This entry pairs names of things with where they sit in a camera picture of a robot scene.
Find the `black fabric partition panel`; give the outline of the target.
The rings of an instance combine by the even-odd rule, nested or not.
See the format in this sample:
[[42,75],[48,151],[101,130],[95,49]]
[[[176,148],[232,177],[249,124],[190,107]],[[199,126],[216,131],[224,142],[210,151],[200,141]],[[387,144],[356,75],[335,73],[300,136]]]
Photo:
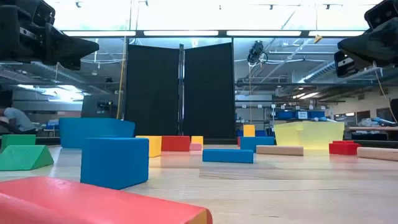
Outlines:
[[129,45],[124,119],[140,136],[178,134],[177,49]]
[[233,45],[185,51],[183,133],[205,139],[235,138]]

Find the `blue plastic bin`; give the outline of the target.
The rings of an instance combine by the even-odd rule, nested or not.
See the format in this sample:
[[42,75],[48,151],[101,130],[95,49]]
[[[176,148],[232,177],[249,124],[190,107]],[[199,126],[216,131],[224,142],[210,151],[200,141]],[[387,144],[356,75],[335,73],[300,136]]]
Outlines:
[[86,138],[132,138],[136,124],[114,118],[60,118],[60,145],[80,149]]

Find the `wooden workbench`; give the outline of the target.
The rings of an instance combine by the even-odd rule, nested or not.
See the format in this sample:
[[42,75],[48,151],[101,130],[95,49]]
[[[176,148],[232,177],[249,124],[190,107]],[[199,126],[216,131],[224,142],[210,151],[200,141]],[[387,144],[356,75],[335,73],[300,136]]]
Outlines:
[[398,131],[398,127],[372,126],[372,127],[349,127],[350,131]]

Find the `blue cube block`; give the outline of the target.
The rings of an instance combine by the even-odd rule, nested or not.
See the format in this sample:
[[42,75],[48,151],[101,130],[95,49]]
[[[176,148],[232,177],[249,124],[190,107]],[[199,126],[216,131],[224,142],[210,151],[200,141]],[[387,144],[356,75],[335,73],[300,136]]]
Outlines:
[[148,139],[87,138],[83,141],[81,183],[121,190],[148,179]]

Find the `yellow rectangular block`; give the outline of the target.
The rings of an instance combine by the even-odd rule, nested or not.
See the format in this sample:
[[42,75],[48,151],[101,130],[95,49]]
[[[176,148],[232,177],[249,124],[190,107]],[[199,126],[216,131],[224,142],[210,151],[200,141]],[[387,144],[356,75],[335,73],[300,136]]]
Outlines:
[[149,140],[149,157],[158,157],[162,153],[162,136],[136,136]]

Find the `long natural wooden block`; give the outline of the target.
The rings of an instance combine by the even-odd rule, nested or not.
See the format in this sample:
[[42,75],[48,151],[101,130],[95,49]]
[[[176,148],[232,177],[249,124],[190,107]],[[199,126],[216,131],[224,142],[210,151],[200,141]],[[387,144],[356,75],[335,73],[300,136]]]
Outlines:
[[398,161],[398,149],[358,147],[357,156],[368,159]]
[[256,146],[257,154],[272,154],[272,155],[285,155],[285,156],[303,156],[302,146]]

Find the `person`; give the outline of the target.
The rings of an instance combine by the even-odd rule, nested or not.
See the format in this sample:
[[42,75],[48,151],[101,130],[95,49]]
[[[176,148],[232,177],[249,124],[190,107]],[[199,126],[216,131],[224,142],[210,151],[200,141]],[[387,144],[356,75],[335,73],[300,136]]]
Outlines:
[[19,109],[0,105],[0,116],[8,119],[9,127],[14,134],[37,134],[32,121]]

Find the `long green wooden block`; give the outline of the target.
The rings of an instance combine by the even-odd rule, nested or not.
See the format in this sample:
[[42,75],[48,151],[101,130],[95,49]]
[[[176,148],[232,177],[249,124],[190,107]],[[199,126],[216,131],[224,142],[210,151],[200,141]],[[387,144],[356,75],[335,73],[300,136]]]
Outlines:
[[11,145],[35,145],[36,135],[34,134],[5,134],[0,139],[0,153]]

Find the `green wedge block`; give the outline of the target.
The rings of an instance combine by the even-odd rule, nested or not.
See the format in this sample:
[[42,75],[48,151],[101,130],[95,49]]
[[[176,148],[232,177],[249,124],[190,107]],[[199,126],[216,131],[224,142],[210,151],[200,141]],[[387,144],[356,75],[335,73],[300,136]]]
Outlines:
[[0,171],[34,170],[53,163],[44,145],[11,145],[0,153]]

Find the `blue rectangular block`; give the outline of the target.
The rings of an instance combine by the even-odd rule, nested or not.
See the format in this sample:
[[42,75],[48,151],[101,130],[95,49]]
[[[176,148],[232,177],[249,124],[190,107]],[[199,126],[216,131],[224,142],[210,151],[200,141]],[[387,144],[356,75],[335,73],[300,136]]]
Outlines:
[[240,140],[240,149],[252,150],[252,152],[256,152],[257,146],[271,146],[274,144],[274,137],[242,137]]

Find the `long red wooden block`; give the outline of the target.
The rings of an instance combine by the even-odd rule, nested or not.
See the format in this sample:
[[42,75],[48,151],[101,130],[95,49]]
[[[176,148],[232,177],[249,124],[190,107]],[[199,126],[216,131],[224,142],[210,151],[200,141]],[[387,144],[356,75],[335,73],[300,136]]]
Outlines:
[[52,177],[0,182],[0,224],[213,224],[205,207]]
[[356,156],[360,144],[354,141],[333,141],[329,143],[329,153],[335,155]]

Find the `red rectangular block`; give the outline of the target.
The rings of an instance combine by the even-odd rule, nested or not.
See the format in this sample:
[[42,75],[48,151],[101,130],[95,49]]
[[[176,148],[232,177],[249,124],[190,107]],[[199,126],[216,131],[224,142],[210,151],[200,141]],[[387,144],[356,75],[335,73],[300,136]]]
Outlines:
[[188,152],[190,136],[162,136],[162,151]]

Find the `silver ventilation duct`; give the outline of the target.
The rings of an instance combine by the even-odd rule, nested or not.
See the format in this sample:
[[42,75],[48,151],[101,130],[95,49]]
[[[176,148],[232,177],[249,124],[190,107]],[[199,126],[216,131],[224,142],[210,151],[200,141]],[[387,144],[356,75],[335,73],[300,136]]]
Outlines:
[[40,62],[28,64],[17,62],[0,62],[0,78],[9,80],[9,83],[25,85],[73,85],[88,92],[108,93],[106,89],[69,72],[61,65],[47,66]]

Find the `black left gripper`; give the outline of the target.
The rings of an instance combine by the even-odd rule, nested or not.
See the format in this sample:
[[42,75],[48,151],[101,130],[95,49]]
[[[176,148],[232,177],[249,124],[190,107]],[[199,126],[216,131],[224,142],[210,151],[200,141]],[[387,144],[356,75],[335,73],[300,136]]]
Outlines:
[[70,37],[52,24],[55,9],[45,0],[0,0],[0,61],[40,61],[80,70],[81,59],[99,44]]

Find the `black equipment box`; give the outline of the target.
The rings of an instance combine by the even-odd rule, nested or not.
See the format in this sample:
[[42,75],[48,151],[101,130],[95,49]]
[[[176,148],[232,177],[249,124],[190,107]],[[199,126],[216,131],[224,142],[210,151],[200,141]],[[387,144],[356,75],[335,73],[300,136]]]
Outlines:
[[117,95],[86,95],[82,103],[81,117],[116,118],[117,109]]

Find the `translucent yellow plastic bin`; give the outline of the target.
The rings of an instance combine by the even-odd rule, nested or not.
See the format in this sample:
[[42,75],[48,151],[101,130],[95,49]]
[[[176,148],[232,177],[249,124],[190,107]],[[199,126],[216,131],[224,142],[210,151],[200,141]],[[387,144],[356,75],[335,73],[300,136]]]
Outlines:
[[329,143],[343,140],[344,130],[342,122],[300,121],[274,125],[278,146],[302,146],[305,150],[328,150]]

